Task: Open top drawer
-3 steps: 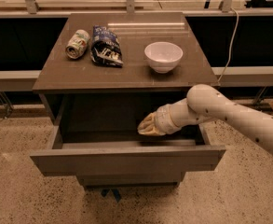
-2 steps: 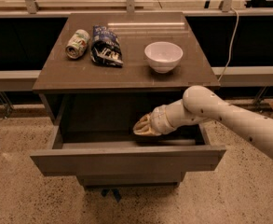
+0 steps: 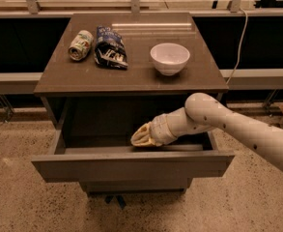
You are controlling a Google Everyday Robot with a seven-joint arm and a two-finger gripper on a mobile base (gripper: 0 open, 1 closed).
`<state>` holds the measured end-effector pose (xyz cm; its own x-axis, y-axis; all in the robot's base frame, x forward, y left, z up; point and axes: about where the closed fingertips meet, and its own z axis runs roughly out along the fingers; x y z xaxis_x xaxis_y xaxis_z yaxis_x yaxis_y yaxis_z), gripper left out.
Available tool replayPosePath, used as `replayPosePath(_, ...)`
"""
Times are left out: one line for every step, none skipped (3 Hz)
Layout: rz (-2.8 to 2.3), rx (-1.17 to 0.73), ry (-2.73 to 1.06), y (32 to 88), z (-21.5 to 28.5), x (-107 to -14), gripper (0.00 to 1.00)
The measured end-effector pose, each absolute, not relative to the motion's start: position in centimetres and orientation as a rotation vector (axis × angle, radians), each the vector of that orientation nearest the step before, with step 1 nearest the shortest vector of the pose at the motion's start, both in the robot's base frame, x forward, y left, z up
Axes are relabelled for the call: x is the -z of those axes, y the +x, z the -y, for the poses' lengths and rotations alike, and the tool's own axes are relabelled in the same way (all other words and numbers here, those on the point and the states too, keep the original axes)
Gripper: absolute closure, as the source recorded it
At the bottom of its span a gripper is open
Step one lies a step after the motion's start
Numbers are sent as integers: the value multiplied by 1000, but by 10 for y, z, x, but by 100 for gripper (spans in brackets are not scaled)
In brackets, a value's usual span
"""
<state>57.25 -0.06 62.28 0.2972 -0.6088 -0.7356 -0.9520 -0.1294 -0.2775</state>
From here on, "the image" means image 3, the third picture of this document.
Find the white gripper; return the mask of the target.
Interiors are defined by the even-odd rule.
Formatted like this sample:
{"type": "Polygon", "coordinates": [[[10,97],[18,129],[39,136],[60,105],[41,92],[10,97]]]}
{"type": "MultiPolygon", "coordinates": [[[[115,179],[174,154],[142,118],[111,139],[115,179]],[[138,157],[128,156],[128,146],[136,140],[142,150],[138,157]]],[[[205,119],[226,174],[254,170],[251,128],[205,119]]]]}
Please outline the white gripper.
{"type": "Polygon", "coordinates": [[[167,115],[156,116],[152,122],[141,126],[131,138],[131,144],[135,147],[160,147],[177,140],[167,123],[167,115]]]}

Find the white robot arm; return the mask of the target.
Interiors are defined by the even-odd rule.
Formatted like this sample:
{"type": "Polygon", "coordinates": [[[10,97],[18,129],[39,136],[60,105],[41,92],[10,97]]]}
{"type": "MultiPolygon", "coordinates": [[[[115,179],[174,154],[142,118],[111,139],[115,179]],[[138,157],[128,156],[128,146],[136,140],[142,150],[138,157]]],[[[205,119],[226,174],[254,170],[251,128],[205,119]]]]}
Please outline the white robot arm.
{"type": "Polygon", "coordinates": [[[192,94],[184,107],[156,116],[130,142],[135,147],[160,147],[212,129],[225,131],[283,172],[283,130],[234,112],[204,93],[192,94]]]}

